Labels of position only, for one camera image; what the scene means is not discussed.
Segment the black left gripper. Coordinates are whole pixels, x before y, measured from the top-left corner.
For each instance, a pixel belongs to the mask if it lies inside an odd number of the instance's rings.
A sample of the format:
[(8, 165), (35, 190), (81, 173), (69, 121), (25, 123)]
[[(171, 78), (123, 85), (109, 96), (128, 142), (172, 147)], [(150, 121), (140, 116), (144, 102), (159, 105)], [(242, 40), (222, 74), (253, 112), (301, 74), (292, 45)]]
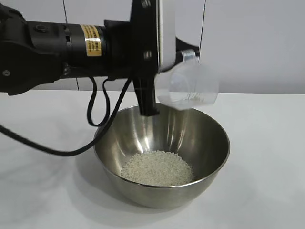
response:
[[(105, 20), (108, 41), (107, 75), (111, 80), (130, 79), (142, 116), (158, 115), (154, 79), (159, 71), (157, 1), (134, 0), (129, 21)], [(200, 48), (176, 37), (175, 64), (183, 62), (181, 51)]]

